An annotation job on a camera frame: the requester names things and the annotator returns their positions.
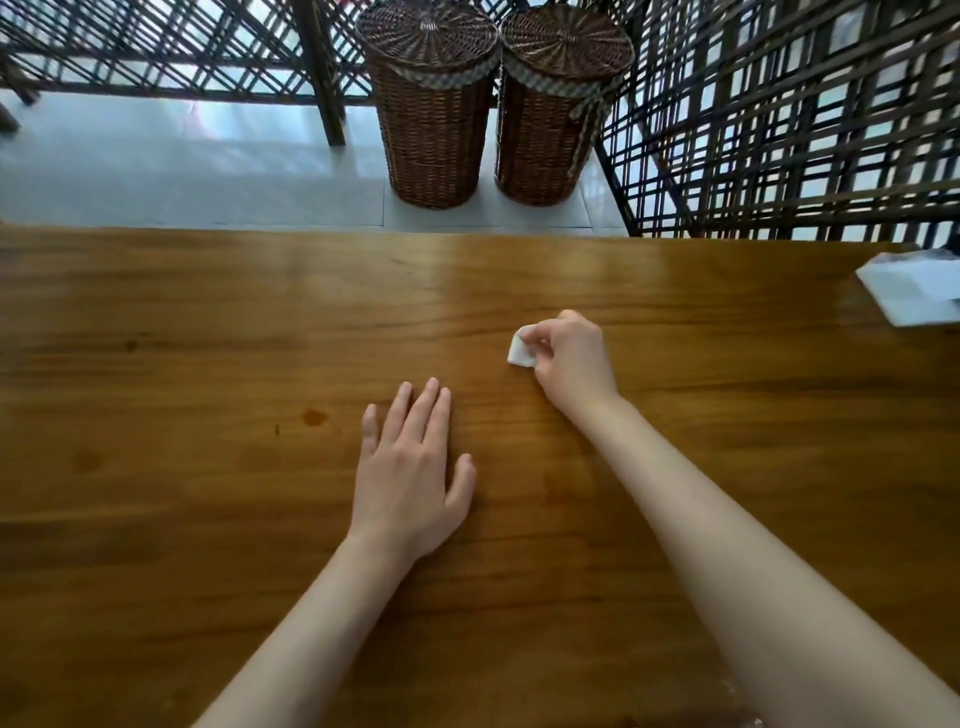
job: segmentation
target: tiled floor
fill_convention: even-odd
[[[387,182],[370,108],[348,109],[348,146],[326,144],[312,107],[46,93],[0,137],[0,219],[67,226],[363,228],[625,235],[599,164],[553,207],[493,182],[494,118],[477,193],[449,210],[403,203]]]

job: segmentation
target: right hand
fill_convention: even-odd
[[[561,311],[520,338],[537,355],[535,371],[543,392],[574,424],[617,399],[603,331],[592,321],[576,311]]]

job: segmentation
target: table surface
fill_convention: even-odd
[[[348,524],[359,424],[454,394],[476,501],[332,726],[749,714],[648,526],[507,365],[581,310],[621,389],[960,687],[960,335],[890,328],[850,243],[0,228],[0,723],[184,726]]]

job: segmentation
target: woven basket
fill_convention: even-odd
[[[526,205],[570,196],[634,62],[630,39],[600,12],[547,4],[504,21],[496,183]]]
[[[499,66],[496,27],[467,4],[379,0],[356,30],[397,196],[435,209],[466,202]]]

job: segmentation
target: left hand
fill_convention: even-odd
[[[431,378],[411,407],[412,391],[409,382],[400,385],[382,433],[377,432],[376,406],[364,413],[348,534],[388,549],[407,566],[460,526],[476,480],[473,461],[463,454],[450,490],[445,487],[450,390]]]

